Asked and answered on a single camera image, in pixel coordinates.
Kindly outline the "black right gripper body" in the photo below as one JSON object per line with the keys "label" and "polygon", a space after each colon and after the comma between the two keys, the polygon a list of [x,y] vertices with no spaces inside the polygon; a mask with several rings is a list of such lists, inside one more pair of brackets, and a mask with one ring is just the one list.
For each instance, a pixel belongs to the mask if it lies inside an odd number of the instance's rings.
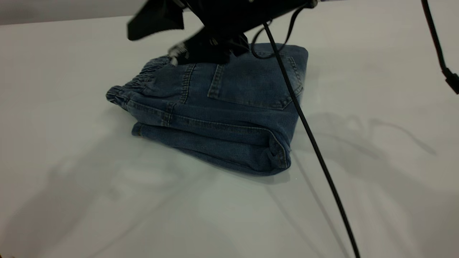
{"label": "black right gripper body", "polygon": [[221,36],[203,27],[190,38],[191,63],[228,63],[232,55],[239,57],[249,52],[245,34]]}

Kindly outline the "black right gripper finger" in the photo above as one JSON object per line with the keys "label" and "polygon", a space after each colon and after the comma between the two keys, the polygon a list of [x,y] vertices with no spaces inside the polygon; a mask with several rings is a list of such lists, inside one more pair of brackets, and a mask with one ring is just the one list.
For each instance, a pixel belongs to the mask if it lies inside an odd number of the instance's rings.
{"label": "black right gripper finger", "polygon": [[196,41],[183,41],[168,50],[168,57],[173,66],[201,62],[201,43]]}

